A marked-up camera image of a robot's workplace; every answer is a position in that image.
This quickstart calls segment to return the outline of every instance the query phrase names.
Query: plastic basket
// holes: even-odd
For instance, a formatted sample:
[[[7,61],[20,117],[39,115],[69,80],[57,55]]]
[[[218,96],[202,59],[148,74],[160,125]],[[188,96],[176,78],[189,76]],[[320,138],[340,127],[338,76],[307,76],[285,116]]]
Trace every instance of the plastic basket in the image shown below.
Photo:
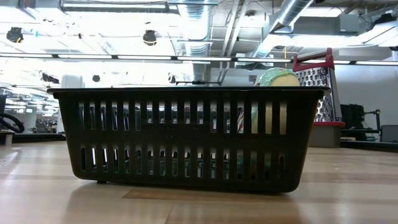
[[[290,192],[325,87],[50,89],[81,179]],[[257,133],[251,110],[258,108]],[[244,113],[239,133],[238,116]]]

